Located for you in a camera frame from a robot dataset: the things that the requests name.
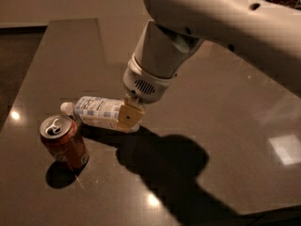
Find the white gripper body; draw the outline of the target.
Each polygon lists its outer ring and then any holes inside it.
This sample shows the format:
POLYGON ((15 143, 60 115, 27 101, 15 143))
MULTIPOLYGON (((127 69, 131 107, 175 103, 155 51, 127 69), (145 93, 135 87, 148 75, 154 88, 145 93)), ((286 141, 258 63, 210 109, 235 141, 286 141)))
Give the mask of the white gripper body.
POLYGON ((123 75, 123 84, 131 97, 139 98, 144 104, 152 104, 159 101, 176 72, 176 63, 164 63, 162 59, 158 63, 152 63, 153 72, 143 68, 132 55, 123 75))

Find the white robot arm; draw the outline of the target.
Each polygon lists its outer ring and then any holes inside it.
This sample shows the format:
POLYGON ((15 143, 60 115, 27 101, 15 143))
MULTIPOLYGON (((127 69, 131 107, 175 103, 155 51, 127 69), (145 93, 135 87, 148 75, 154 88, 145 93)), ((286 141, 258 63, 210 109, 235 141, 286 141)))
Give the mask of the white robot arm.
POLYGON ((143 0, 147 22, 123 75, 118 128, 129 132, 159 101, 177 70, 213 41, 295 95, 301 89, 301 13, 262 0, 143 0))

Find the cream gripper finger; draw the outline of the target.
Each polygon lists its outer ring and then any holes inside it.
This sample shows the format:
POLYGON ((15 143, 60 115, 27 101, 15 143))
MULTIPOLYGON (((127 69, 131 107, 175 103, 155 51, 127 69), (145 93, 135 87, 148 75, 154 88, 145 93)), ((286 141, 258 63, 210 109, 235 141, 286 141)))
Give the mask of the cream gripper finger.
POLYGON ((119 109, 117 127, 123 132, 132 131, 145 114, 143 103, 134 97, 125 97, 119 109))

